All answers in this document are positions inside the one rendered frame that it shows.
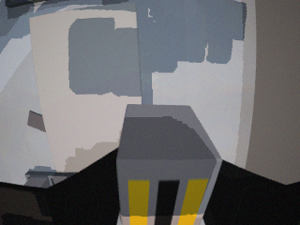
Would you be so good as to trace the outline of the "grey flat panel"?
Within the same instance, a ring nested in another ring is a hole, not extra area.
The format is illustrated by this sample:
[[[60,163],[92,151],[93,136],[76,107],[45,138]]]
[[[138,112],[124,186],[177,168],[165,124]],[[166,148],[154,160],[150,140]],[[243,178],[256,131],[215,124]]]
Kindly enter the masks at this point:
[[[256,82],[247,169],[300,181],[300,0],[255,0]]]

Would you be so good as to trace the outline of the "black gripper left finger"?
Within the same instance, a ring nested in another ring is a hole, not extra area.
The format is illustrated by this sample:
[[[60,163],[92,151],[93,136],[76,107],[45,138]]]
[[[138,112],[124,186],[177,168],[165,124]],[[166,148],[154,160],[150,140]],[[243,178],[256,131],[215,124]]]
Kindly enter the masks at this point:
[[[0,183],[0,225],[116,225],[117,147],[52,187]]]

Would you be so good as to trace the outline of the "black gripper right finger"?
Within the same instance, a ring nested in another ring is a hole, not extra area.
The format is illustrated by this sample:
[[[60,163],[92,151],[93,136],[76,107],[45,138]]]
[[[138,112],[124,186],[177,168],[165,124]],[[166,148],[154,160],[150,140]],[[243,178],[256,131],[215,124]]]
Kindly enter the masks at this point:
[[[281,184],[222,161],[205,225],[300,225],[300,181]]]

